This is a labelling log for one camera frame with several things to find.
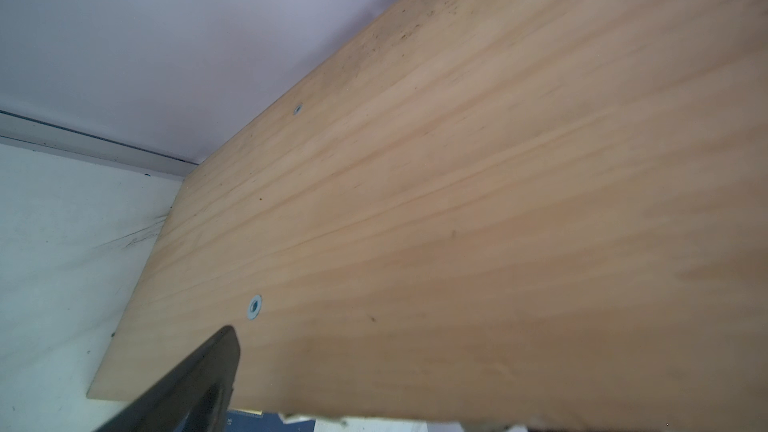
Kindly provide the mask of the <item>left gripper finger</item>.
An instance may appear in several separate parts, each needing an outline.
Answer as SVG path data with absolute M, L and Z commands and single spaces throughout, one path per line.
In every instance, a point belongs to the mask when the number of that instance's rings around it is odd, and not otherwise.
M 239 364 L 233 326 L 219 329 L 101 431 L 223 431 Z

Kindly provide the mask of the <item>upper dark blue book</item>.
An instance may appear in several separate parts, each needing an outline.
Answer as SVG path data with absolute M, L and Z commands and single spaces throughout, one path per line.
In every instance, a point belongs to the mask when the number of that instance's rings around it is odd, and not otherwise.
M 230 410 L 227 413 L 226 432 L 313 432 L 315 421 L 284 423 L 275 413 L 252 413 Z

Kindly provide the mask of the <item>wooden two-tier bookshelf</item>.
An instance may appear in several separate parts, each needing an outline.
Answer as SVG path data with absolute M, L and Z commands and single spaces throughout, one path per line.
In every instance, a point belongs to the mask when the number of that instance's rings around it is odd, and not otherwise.
M 89 388 L 767 427 L 767 0 L 399 0 L 183 182 Z

